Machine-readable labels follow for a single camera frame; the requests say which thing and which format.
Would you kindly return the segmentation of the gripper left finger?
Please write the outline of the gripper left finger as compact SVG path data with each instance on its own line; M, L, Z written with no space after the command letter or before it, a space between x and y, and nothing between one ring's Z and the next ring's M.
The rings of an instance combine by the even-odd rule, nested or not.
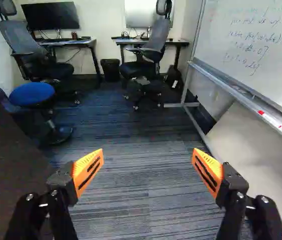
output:
M77 161L70 161L53 173L46 181L43 194L27 193L19 198L9 221L6 240L40 240L41 228L49 220L55 240L76 240L69 208L91 183L104 164L100 148Z

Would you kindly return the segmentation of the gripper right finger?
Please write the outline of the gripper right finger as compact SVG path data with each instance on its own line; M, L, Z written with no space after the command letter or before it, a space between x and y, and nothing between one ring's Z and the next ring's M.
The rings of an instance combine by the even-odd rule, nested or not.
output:
M239 239L242 223L248 220L254 240L282 240L282 220L275 202L264 195L248 196L248 182L228 162L220 163L194 148L192 165L216 204L225 210L216 239Z

